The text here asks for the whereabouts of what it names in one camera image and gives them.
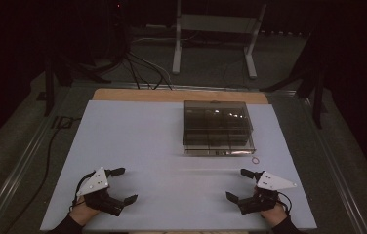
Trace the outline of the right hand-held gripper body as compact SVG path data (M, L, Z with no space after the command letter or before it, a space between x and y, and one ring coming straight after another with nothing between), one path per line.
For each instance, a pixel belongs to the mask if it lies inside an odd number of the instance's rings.
M292 208L290 198L281 192L282 189L295 188L297 184L278 175L263 171L252 197L238 201L240 212L245 214L257 213L272 209L276 204L283 206L289 213Z

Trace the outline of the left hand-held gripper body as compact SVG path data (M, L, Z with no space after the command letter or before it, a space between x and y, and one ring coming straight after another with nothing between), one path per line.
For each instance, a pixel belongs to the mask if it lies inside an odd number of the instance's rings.
M76 188L76 199L83 196L88 207L101 212L120 216L124 204L108 194L110 176L106 175L107 169L99 169L85 175Z

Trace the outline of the person's left hand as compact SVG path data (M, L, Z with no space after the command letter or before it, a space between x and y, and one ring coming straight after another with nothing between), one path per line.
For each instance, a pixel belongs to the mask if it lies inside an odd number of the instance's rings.
M71 209L68 215L79 225L85 226L99 213L99 210L88 207L85 203L84 197L81 196L78 198L75 206Z

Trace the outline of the person's right hand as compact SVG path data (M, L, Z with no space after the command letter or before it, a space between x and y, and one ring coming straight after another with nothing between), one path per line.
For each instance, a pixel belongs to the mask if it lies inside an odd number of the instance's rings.
M261 216L271 227L278 225L287 218L287 214L280 204L276 204L272 209L261 211Z

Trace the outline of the pale table sheet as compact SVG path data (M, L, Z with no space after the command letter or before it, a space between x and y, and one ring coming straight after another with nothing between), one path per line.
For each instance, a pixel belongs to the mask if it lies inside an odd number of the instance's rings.
M296 167L269 104L251 104L252 155L197 157L184 152L184 106L180 102L88 103L41 224L66 216L79 180L105 167L126 169L110 180L111 196L138 195L120 216L99 214L89 231L253 231L267 225L259 214L242 214L225 193L240 198L254 190L241 169L267 171L299 182Z

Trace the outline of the tinted clear plastic drawer box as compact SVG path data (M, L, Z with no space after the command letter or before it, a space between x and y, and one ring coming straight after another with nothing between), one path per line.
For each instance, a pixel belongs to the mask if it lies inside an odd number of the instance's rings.
M186 154L227 156L256 151L245 102L186 100L183 122Z

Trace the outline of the black tripod stand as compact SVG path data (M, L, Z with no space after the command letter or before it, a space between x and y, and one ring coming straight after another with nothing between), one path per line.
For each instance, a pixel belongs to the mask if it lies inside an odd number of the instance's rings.
M260 91L271 93L301 80L301 84L296 90L296 96L298 98L309 98L310 95L313 95L312 119L315 125L321 129L322 97L327 68L327 54L323 42L312 33L288 77L271 86L260 88Z

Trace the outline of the white metal stand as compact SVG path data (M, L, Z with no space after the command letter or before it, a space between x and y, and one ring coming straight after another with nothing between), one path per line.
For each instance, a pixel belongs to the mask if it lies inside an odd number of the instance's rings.
M253 50L261 29L265 10L266 4L262 4L258 13L254 17L248 18L185 14L182 12L182 0L177 0L176 37L172 72L179 74L181 71L182 30L224 32L251 35L249 44L244 48L244 58L249 77L252 79L256 78L257 70L253 60Z

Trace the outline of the grey metal floor rail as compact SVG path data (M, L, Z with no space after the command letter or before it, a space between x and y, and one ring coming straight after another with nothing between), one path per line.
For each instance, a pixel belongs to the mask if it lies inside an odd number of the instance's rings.
M40 91L31 92L0 129L0 219L68 92L68 87L57 88L50 111L38 98Z
M79 82L75 81L71 87L82 87L82 88L109 88L109 89L133 89L133 90L150 90L155 85L150 86L136 83L125 83L125 82L111 82L111 83L94 83L94 82ZM257 93L259 89L256 88L245 88L245 87L203 87L203 86L185 86L185 85L159 85L155 90L176 90L176 91L217 91L217 92L249 92ZM283 96L283 97L294 97L296 91L293 90L276 90L273 92L264 92L267 96Z
M312 117L312 98L299 98L316 144L354 234L367 234L367 161L333 102L322 105L322 127Z

